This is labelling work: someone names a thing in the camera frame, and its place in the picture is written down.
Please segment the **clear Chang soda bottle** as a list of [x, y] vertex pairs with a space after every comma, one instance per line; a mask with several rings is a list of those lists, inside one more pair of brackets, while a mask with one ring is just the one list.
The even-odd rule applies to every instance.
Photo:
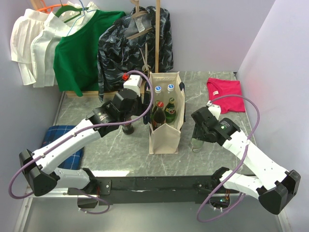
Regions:
[[198, 153], [204, 145], [204, 141], [198, 140], [196, 138], [191, 138], [189, 147], [192, 152]]

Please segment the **Coca-Cola glass bottle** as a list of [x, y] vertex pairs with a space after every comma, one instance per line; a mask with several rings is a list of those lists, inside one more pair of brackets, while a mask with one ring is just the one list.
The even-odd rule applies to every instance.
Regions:
[[164, 103], [162, 101], [159, 101], [157, 105], [157, 110], [153, 116], [152, 119], [152, 127], [153, 130], [156, 130], [166, 122], [166, 116], [164, 113]]
[[130, 135], [134, 132], [134, 128], [131, 123], [126, 123], [122, 125], [122, 131], [126, 135]]

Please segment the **cream canvas tote bag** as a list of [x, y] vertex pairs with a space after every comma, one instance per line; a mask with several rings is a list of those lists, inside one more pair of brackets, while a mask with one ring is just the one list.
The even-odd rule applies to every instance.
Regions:
[[169, 99], [168, 85], [174, 85], [174, 99], [176, 105], [176, 118], [172, 123], [164, 124], [153, 130], [151, 123], [148, 123], [149, 153], [150, 154], [177, 154], [181, 138], [181, 128], [185, 122], [185, 90], [179, 72], [151, 73], [150, 81], [153, 87], [162, 87], [164, 103]]

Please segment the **green Perrier bottle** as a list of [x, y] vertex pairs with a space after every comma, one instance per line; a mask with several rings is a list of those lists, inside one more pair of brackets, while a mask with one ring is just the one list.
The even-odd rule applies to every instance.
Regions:
[[166, 122], [172, 123], [175, 120], [176, 117], [176, 107], [175, 107], [175, 99], [170, 98], [166, 107], [165, 107], [165, 116], [166, 116]]
[[156, 112], [156, 110], [157, 110], [157, 105], [158, 105], [158, 103], [159, 103], [159, 100], [157, 100], [157, 101], [155, 102], [155, 104], [154, 104], [154, 107], [153, 107], [153, 109], [152, 109], [152, 114], [151, 114], [151, 120], [153, 119], [153, 116], [154, 116], [154, 114], [155, 114], [155, 112]]

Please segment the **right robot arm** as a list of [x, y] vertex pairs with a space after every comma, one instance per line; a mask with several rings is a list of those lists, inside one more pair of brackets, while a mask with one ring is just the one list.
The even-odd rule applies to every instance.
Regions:
[[278, 215], [297, 194], [301, 175], [278, 165], [253, 144], [231, 119], [219, 120], [219, 115], [217, 106], [206, 106], [193, 112], [193, 138], [217, 143], [243, 160], [254, 176], [233, 173], [221, 167], [211, 176], [211, 183], [205, 188], [211, 192], [236, 190], [256, 198], [268, 212]]

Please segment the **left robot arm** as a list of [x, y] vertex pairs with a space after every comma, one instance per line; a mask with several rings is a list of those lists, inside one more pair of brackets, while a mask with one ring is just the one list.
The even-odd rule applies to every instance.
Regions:
[[143, 117], [151, 107], [151, 101], [142, 102], [135, 91], [124, 88], [52, 143], [33, 152], [21, 152], [22, 173], [32, 193], [43, 196], [56, 188], [76, 188], [85, 194], [96, 192], [98, 181], [88, 168], [68, 170], [61, 169], [60, 164], [89, 143], [127, 124], [131, 116]]

